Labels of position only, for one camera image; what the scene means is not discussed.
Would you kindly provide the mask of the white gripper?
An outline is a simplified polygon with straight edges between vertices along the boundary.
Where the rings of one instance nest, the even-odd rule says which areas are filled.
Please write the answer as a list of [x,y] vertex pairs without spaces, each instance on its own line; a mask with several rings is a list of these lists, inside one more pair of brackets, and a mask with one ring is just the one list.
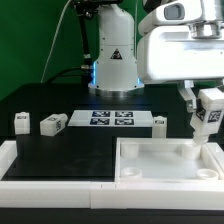
[[145,84],[180,81],[186,109],[197,109],[192,80],[224,78],[222,0],[142,0],[137,69]]

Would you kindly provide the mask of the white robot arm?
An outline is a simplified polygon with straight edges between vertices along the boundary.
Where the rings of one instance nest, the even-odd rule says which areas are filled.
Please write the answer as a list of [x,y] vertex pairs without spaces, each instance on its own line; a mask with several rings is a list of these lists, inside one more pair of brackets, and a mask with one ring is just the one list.
[[147,16],[134,24],[116,4],[99,7],[99,57],[89,90],[125,97],[146,84],[177,82],[190,111],[195,80],[224,82],[221,0],[142,0]]

